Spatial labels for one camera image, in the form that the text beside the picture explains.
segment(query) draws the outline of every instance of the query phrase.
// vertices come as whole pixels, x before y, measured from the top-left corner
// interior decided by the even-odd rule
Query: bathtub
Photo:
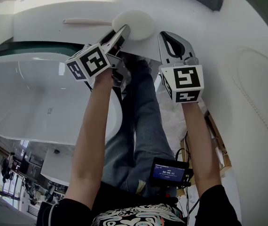
[[[75,145],[90,89],[73,78],[68,55],[0,56],[0,136]],[[111,91],[106,141],[119,130],[122,110]]]

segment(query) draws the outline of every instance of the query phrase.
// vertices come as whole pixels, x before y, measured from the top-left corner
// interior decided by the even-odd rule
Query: blue screen
[[[162,180],[181,182],[184,175],[184,171],[185,169],[182,168],[155,164],[153,177]]]

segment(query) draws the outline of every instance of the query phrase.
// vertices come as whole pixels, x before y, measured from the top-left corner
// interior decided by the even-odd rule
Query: white brush handle
[[[108,25],[108,26],[112,25],[111,22],[105,22],[89,18],[67,18],[63,20],[63,24]]]

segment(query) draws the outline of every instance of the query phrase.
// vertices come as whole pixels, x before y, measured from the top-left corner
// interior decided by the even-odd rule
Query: person's left arm
[[[65,198],[92,209],[100,187],[104,165],[105,133],[109,99],[113,87],[112,70],[95,79],[83,124],[73,153],[71,181]]]

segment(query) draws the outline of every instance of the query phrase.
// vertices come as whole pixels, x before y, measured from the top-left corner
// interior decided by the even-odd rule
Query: blue jeans
[[[142,196],[150,197],[159,191],[149,184],[154,157],[175,158],[162,128],[153,78],[146,61],[137,62],[131,76],[131,84],[126,87],[126,96],[121,102],[122,125],[105,147],[102,181],[136,193],[140,179],[146,182]],[[176,188],[170,187],[166,193],[176,196]]]

